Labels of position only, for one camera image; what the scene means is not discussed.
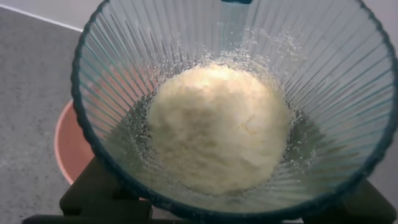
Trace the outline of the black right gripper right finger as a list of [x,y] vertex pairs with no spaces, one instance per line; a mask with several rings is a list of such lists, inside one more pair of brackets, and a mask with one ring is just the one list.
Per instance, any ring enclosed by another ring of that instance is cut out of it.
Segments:
[[303,217],[304,224],[393,224],[396,209],[367,180],[326,210]]

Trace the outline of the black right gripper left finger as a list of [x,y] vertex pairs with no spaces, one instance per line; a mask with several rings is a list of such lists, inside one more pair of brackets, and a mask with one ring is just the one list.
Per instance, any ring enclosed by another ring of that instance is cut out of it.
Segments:
[[151,217],[152,205],[122,186],[92,158],[60,199],[64,215],[83,217]]

